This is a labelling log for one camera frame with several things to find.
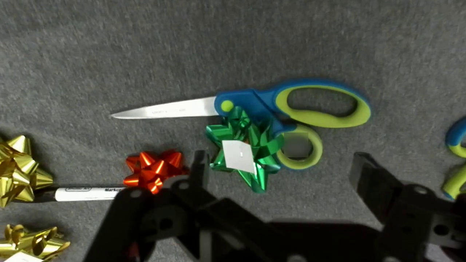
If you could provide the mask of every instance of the ribbon bow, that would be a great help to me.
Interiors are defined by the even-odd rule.
[[[0,209],[12,201],[34,203],[34,191],[54,184],[53,177],[38,166],[28,137],[0,140]]]
[[[226,168],[226,158],[224,152],[222,150],[223,140],[241,140],[249,143],[257,172],[236,172],[254,193],[267,191],[268,175],[280,171],[280,163],[275,159],[275,153],[281,149],[284,137],[278,136],[271,139],[270,127],[261,130],[239,107],[235,107],[223,121],[224,124],[208,126],[206,129],[207,137],[220,149],[210,166],[217,171],[230,171]]]
[[[184,155],[176,150],[163,152],[158,156],[141,152],[137,156],[130,156],[127,165],[133,175],[125,178],[124,185],[127,188],[141,187],[152,194],[158,194],[163,188],[165,179],[187,174]]]
[[[29,232],[22,225],[8,225],[5,239],[0,239],[0,258],[24,252],[44,261],[53,261],[69,246],[70,242],[63,241],[63,235],[58,235],[58,227]]]

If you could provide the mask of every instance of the gray carpet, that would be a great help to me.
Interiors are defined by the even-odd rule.
[[[216,149],[204,129],[219,118],[121,123],[133,107],[265,89],[300,78],[351,85],[373,104],[354,130],[318,130],[322,162],[283,171],[267,194],[213,172],[208,190],[264,220],[350,220],[377,227],[347,175],[354,152],[372,153],[404,181],[440,193],[462,161],[444,147],[466,113],[466,5],[396,2],[2,2],[0,134],[29,134],[57,185],[118,185],[140,150]],[[312,92],[293,104],[344,111],[341,96]],[[82,261],[108,203],[13,204],[0,226],[60,226],[73,242],[60,261]],[[172,242],[153,261],[185,261]]]

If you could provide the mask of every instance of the gift bow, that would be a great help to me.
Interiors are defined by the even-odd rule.
[[[255,174],[245,171],[236,171],[254,193],[267,191],[267,182],[270,174],[280,171],[280,163],[275,159],[275,153],[284,145],[284,137],[270,137],[270,127],[259,129],[252,123],[248,113],[235,107],[233,111],[224,118],[224,124],[208,126],[206,129],[207,137],[220,149],[216,159],[211,162],[211,168],[217,171],[230,171],[226,168],[224,152],[222,150],[223,140],[241,140],[251,145]]]
[[[141,187],[152,194],[158,194],[163,188],[165,179],[187,174],[184,155],[176,150],[163,152],[158,156],[141,152],[137,156],[130,156],[127,165],[133,175],[125,178],[124,185],[127,188]]]
[[[63,241],[63,235],[58,235],[58,227],[29,232],[22,225],[8,225],[5,239],[0,241],[0,258],[24,252],[44,261],[53,261],[69,246],[70,242]]]
[[[19,136],[0,140],[0,209],[12,201],[34,201],[34,191],[51,187],[54,179],[31,156],[31,140]]]

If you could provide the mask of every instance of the green gift bow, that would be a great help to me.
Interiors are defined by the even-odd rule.
[[[277,174],[281,168],[275,159],[275,153],[284,145],[283,136],[270,139],[270,127],[261,130],[239,107],[235,107],[230,111],[224,118],[224,124],[208,126],[206,133],[207,137],[220,149],[216,159],[210,163],[216,171],[232,171],[226,166],[224,153],[222,150],[223,140],[241,140],[249,143],[252,147],[257,174],[254,175],[243,171],[236,172],[254,193],[267,191],[268,175]]]

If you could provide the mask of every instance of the gold gift bow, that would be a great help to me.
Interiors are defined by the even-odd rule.
[[[31,152],[26,136],[0,140],[0,209],[13,200],[32,203],[34,191],[54,184],[53,177],[38,168]]]
[[[53,261],[69,246],[70,242],[63,241],[63,235],[58,235],[58,227],[29,232],[22,225],[8,225],[5,239],[0,241],[0,258],[24,252],[44,261]]]

